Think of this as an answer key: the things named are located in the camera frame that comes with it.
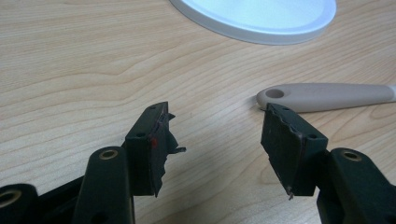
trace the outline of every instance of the black clamp jaw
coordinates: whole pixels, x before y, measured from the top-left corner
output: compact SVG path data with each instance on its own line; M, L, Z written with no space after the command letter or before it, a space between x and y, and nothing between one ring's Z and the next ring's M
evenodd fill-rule
M268 104L262 146L283 188L313 196L322 223L396 223L396 188L359 151L326 149L328 139L292 110Z
M135 223L133 196L157 196L168 154L186 151L169 131L174 117L167 102L148 107L121 147L95 151L83 177L41 196L27 184L0 188L0 223Z

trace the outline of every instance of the clamp jaw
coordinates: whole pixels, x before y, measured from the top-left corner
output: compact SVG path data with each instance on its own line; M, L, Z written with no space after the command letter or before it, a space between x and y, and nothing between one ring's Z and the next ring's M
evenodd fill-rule
M396 223L396 188L363 153L326 149L328 139L294 111L268 104L262 146L283 188L313 196L322 223Z
M158 196L168 154L177 147L169 131L168 103L149 106L121 147L93 152L83 177L37 195L27 184L0 188L0 223L135 223L134 197Z

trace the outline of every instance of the hole in handle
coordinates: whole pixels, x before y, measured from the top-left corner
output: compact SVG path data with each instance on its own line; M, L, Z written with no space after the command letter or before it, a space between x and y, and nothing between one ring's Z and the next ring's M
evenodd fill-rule
M285 96L285 92L283 92L282 90L278 90L278 89L271 89L265 92L265 95L270 97L270 98L282 98Z

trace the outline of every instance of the utensil handle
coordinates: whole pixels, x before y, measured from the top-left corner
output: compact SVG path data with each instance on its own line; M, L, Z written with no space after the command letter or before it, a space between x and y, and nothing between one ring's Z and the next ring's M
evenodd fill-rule
M396 102L396 86L295 83L274 86L257 94L262 108L267 103L284 105L295 112L314 112Z

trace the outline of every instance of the wooden table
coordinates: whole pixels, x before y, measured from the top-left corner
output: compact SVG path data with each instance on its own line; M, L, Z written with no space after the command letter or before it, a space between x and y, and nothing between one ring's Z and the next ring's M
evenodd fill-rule
M338 1L319 38L265 46L215 34L167 0L0 2L0 186L40 194L119 146L168 101L186 153L170 156L137 223L319 223L316 197L289 201L260 145L257 92L293 82L396 84L396 1ZM396 104L302 114L328 149L372 158L396 184Z

